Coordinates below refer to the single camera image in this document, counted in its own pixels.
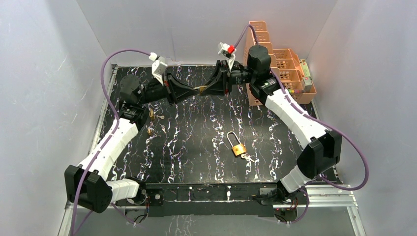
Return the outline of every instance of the stacked basket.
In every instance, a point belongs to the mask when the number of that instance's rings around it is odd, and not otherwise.
[[[249,22],[255,29],[256,36],[258,38],[259,45],[268,49],[268,53],[271,56],[271,69],[274,70],[280,76],[282,84],[287,89],[302,90],[301,80],[304,77],[304,72],[301,68],[297,54],[292,49],[273,49],[272,43],[269,41],[269,33],[267,31],[267,25],[264,21],[250,21]],[[249,48],[255,45],[255,39],[253,38],[252,31],[248,30],[246,33],[246,45],[243,51],[243,63],[246,65]],[[254,98],[249,90],[249,85],[246,84],[249,104],[251,106],[262,105],[259,100]],[[297,93],[292,95],[294,100],[298,104],[307,104],[316,95],[316,89],[314,85],[307,93]]]

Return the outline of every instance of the white wall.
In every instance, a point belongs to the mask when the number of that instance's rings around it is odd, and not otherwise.
[[[217,44],[235,44],[251,20],[264,20],[275,48],[305,58],[336,0],[77,0],[105,53],[123,48],[154,51],[174,63],[214,64]],[[236,52],[243,57],[244,40]],[[124,54],[119,65],[150,65]]]
[[[417,2],[339,0],[308,56],[321,119],[366,154],[355,193],[370,236],[417,235]],[[363,165],[346,143],[337,169],[353,185]]]
[[[75,0],[0,1],[0,235],[57,235],[91,146],[105,58]]]

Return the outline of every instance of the silver key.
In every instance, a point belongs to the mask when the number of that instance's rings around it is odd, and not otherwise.
[[[247,160],[247,161],[255,162],[254,160],[252,160],[252,158],[250,158],[250,155],[247,155],[246,153],[244,153],[244,154],[240,155],[240,157],[241,157],[242,159]]]

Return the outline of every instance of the padlock body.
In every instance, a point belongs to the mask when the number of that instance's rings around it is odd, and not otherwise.
[[[232,151],[235,154],[235,156],[239,156],[246,153],[246,147],[243,144],[238,144],[232,148]]]

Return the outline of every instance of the black marble surface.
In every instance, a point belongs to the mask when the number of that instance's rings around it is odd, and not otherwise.
[[[168,67],[177,78],[197,87],[204,84],[213,66]],[[119,102],[119,81],[135,74],[151,78],[150,67],[119,68],[111,100]],[[311,104],[303,105],[315,116]],[[295,166],[301,153],[293,133],[263,106],[249,106],[244,86],[234,87],[227,97],[195,96],[170,106],[166,100],[149,104],[156,114],[128,144],[116,161],[108,180],[135,176],[148,183],[242,183],[276,182]],[[114,116],[107,109],[101,137]],[[147,128],[154,130],[149,136]],[[254,162],[236,158],[226,139],[234,131]],[[326,172],[336,180],[333,170]]]

